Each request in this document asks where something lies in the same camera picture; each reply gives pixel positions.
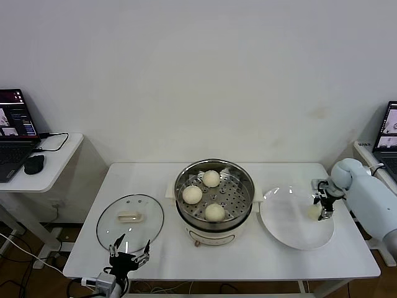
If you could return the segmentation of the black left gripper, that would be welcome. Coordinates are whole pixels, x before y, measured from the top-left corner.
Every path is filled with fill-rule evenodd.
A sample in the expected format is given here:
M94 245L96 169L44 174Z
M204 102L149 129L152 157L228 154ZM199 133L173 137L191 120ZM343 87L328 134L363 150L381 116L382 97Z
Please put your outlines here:
M143 253L139 256L131 255L128 253L118 252L125 234L118 237L113 244L109 245L109 274L114 275L116 278L126 278L130 271L136 271L139 265L144 265L149 261L149 249L151 240L148 240L144 247Z

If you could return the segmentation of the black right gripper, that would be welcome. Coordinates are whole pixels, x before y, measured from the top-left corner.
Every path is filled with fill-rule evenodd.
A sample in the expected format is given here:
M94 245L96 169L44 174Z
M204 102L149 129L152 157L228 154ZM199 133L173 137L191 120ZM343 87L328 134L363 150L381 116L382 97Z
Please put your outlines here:
M323 191L316 191L313 196L313 204L316 205L321 202L322 209L318 217L318 221L330 219L334 213L334 202L338 200L337 197Z

